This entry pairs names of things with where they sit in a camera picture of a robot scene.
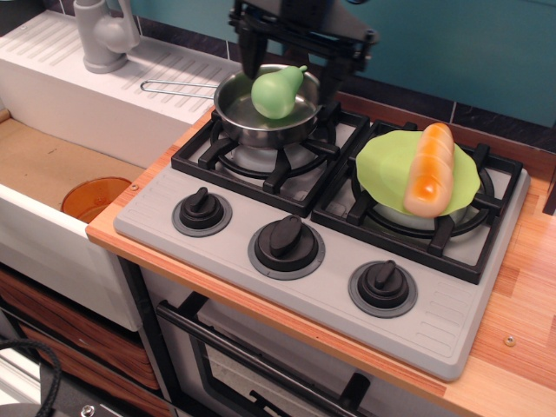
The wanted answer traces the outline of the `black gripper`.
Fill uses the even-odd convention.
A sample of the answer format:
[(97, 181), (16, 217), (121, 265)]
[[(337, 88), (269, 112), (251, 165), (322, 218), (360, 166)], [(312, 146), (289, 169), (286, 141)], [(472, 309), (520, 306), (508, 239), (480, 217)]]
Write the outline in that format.
[(305, 49), (322, 58), (319, 104), (367, 65), (379, 34), (340, 1), (235, 1), (229, 24), (237, 35), (242, 70), (255, 79), (268, 42)]

